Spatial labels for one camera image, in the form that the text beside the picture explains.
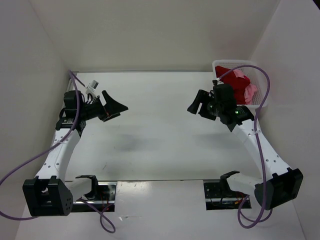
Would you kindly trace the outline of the dark red t shirt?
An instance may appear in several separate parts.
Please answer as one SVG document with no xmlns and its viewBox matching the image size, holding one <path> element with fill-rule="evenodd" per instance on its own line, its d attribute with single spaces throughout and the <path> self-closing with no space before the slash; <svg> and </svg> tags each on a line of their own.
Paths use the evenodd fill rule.
<svg viewBox="0 0 320 240">
<path fill-rule="evenodd" d="M 248 92 L 248 87 L 251 84 L 250 79 L 241 73 L 241 70 L 234 70 L 221 79 L 224 84 L 232 86 L 234 97 L 238 105 L 251 104 L 251 96 Z"/>
</svg>

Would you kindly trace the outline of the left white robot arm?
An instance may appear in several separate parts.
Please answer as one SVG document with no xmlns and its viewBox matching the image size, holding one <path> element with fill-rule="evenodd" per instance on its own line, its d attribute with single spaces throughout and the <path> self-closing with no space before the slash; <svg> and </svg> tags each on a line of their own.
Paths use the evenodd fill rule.
<svg viewBox="0 0 320 240">
<path fill-rule="evenodd" d="M 104 90 L 102 96 L 84 102 L 81 92 L 71 90 L 64 94 L 64 108 L 59 114 L 53 139 L 53 149 L 33 179 L 24 181 L 22 190 L 32 217 L 67 216 L 73 203 L 81 197 L 96 199 L 100 187 L 95 175 L 79 175 L 65 182 L 66 172 L 76 145 L 79 143 L 88 120 L 98 118 L 106 122 L 129 108 Z"/>
</svg>

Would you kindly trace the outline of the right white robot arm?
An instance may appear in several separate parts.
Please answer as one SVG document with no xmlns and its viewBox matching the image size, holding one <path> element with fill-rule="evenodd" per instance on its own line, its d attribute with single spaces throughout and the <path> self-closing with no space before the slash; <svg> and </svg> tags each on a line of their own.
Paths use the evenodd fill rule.
<svg viewBox="0 0 320 240">
<path fill-rule="evenodd" d="M 220 119 L 243 143 L 261 177 L 244 175 L 233 170 L 220 176 L 219 191 L 225 197 L 241 192 L 255 197 L 265 210 L 271 210 L 295 199 L 303 180 L 302 172 L 292 169 L 273 149 L 262 133 L 254 115 L 245 105 L 237 105 L 231 92 L 220 97 L 216 90 L 200 89 L 187 108 L 209 120 Z"/>
</svg>

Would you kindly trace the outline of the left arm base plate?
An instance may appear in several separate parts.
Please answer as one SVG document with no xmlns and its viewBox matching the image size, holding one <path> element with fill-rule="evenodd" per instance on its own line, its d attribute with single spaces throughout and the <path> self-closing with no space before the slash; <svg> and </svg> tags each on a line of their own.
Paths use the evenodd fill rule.
<svg viewBox="0 0 320 240">
<path fill-rule="evenodd" d="M 115 211 L 115 200 L 116 200 L 116 182 L 103 182 L 100 181 L 97 186 L 97 190 L 93 197 L 87 198 L 82 196 L 81 198 L 85 200 L 90 205 L 94 206 L 99 212 L 106 209 L 105 213 L 110 213 Z M 72 213 L 89 213 L 95 212 L 93 208 L 88 206 L 82 201 L 75 201 L 72 206 Z"/>
</svg>

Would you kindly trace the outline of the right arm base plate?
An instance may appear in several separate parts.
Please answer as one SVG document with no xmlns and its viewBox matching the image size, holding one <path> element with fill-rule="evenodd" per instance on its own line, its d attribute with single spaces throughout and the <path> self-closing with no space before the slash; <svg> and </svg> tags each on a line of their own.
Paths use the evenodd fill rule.
<svg viewBox="0 0 320 240">
<path fill-rule="evenodd" d="M 243 202 L 245 194 L 242 192 L 222 193 L 220 181 L 204 180 L 203 181 L 205 206 L 207 211 L 213 210 L 237 210 Z"/>
</svg>

